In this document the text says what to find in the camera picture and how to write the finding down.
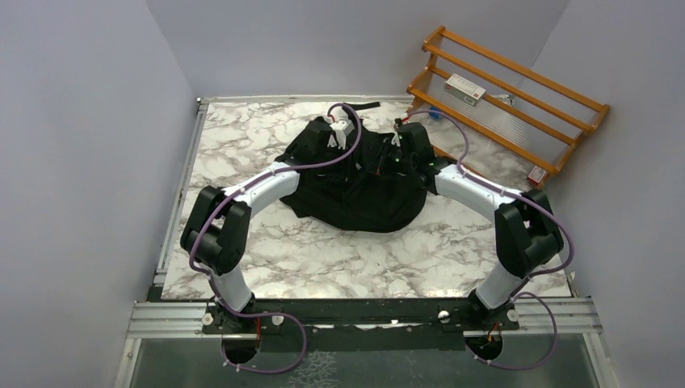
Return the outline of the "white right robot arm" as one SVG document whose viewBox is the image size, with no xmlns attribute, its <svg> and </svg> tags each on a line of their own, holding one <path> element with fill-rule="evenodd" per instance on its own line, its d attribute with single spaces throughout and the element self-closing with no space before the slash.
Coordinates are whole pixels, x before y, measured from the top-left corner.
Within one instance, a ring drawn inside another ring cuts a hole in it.
<svg viewBox="0 0 685 388">
<path fill-rule="evenodd" d="M 498 263 L 468 295 L 466 318 L 485 329 L 498 319 L 535 269 L 558 254 L 564 241 L 547 196 L 510 190 L 435 154 L 422 124 L 397 122 L 398 154 L 391 167 L 428 192 L 457 201 L 494 224 Z"/>
</svg>

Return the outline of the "black student bag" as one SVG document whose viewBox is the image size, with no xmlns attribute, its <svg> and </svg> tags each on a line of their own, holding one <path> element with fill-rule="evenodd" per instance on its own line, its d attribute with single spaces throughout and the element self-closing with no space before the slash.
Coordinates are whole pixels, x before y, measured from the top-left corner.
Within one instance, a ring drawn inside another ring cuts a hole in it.
<svg viewBox="0 0 685 388">
<path fill-rule="evenodd" d="M 335 119 L 349 119 L 372 103 L 336 107 Z M 362 141 L 340 167 L 305 172 L 295 193 L 282 202 L 297 217 L 312 217 L 340 230 L 389 233 L 409 225 L 422 211 L 428 191 L 400 175 L 374 175 L 374 139 L 382 133 L 362 121 Z M 393 142 L 398 144 L 396 133 Z"/>
</svg>

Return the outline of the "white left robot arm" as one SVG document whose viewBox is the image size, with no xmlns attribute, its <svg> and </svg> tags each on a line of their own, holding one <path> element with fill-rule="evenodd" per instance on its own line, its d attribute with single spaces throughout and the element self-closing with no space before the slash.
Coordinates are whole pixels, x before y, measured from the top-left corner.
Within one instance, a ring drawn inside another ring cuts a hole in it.
<svg viewBox="0 0 685 388">
<path fill-rule="evenodd" d="M 296 192 L 305 172 L 340 167 L 362 141 L 362 120 L 332 116 L 310 121 L 264 171 L 228 188 L 207 186 L 198 194 L 180 246 L 191 269 L 205 275 L 223 320 L 233 331 L 253 324 L 254 294 L 239 264 L 246 250 L 250 221 L 267 206 Z"/>
</svg>

